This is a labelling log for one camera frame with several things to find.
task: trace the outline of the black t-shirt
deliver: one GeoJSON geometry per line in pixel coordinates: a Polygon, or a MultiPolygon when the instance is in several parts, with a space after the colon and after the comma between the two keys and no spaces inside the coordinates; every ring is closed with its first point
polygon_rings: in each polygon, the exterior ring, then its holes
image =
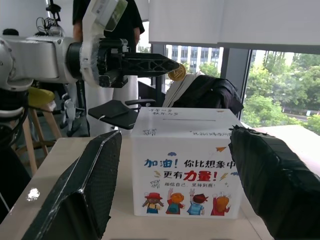
{"type": "MultiPolygon", "coordinates": [[[[113,31],[104,31],[106,38],[126,39],[132,53],[136,52],[135,28],[140,28],[140,34],[145,29],[139,14],[139,10],[134,0],[126,0],[128,5],[113,31]]],[[[73,17],[72,24],[82,21],[90,0],[73,0],[73,17]]]]}

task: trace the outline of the cartoon character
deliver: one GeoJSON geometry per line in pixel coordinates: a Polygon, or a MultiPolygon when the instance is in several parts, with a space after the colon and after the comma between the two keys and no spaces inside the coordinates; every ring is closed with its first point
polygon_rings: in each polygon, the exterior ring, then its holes
{"type": "Polygon", "coordinates": [[[205,214],[205,208],[202,206],[204,202],[207,201],[207,196],[205,196],[203,193],[195,195],[195,189],[190,190],[190,207],[188,209],[189,215],[204,215],[205,214]]]}
{"type": "Polygon", "coordinates": [[[181,202],[185,197],[181,193],[174,193],[174,189],[171,187],[168,191],[168,204],[169,207],[166,210],[166,214],[180,214],[180,209],[184,209],[185,205],[181,202]]]}
{"type": "Polygon", "coordinates": [[[213,197],[213,209],[211,212],[211,216],[224,216],[225,213],[228,213],[230,210],[230,195],[225,195],[222,191],[218,197],[217,194],[212,195],[213,197]]]}
{"type": "Polygon", "coordinates": [[[157,192],[150,192],[145,193],[144,197],[146,198],[146,201],[142,205],[142,207],[147,206],[146,213],[147,214],[157,214],[158,210],[161,209],[161,207],[164,207],[165,205],[160,201],[162,197],[160,197],[160,194],[157,192]]]}

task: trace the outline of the gold coin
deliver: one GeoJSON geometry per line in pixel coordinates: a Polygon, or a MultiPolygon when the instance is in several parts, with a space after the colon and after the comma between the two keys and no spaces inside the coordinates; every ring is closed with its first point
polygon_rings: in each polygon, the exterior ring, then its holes
{"type": "Polygon", "coordinates": [[[179,63],[180,67],[176,70],[173,70],[168,73],[168,76],[173,81],[182,81],[186,76],[186,68],[181,63],[179,63]]]}

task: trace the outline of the table surface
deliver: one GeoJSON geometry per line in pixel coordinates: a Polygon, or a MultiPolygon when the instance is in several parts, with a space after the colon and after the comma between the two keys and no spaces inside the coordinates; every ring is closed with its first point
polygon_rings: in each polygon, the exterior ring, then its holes
{"type": "MultiPolygon", "coordinates": [[[[81,155],[91,138],[60,138],[0,225],[0,239],[20,240],[37,215],[59,176],[81,155]],[[31,189],[39,190],[35,201],[26,201],[31,189]]],[[[121,145],[117,185],[102,240],[273,240],[262,219],[243,199],[237,219],[195,219],[134,216],[131,140],[121,145]]]]}

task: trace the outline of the wooden stool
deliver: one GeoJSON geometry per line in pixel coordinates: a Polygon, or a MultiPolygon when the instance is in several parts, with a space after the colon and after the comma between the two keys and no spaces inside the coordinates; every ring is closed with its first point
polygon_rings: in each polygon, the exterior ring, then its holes
{"type": "Polygon", "coordinates": [[[49,153],[48,147],[52,147],[55,144],[54,141],[45,141],[44,134],[37,116],[37,111],[34,108],[39,109],[40,111],[43,110],[43,116],[48,123],[55,140],[61,138],[62,135],[54,118],[54,115],[52,114],[53,109],[51,107],[51,104],[55,99],[55,94],[51,91],[34,87],[29,88],[28,92],[28,103],[30,106],[29,113],[34,124],[35,131],[39,137],[39,142],[33,142],[32,140],[30,122],[27,117],[22,125],[26,147],[18,149],[16,153],[18,156],[21,156],[25,151],[27,151],[32,175],[34,175],[38,169],[34,149],[41,147],[44,152],[44,156],[46,157],[49,153]]]}

